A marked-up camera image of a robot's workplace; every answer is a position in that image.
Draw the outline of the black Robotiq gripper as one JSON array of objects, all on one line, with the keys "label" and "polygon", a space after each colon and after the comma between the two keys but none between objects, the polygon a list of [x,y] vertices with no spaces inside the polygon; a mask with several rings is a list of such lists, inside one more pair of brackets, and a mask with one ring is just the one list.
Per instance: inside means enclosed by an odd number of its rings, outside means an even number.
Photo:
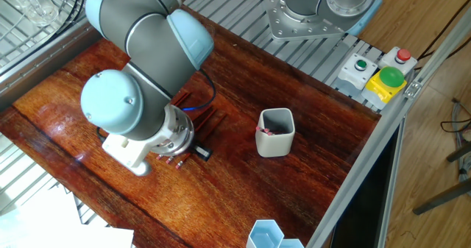
[{"label": "black Robotiq gripper", "polygon": [[213,151],[209,148],[203,147],[198,141],[194,141],[190,145],[190,151],[195,153],[203,161],[207,162],[210,159],[210,156],[213,154]]}]

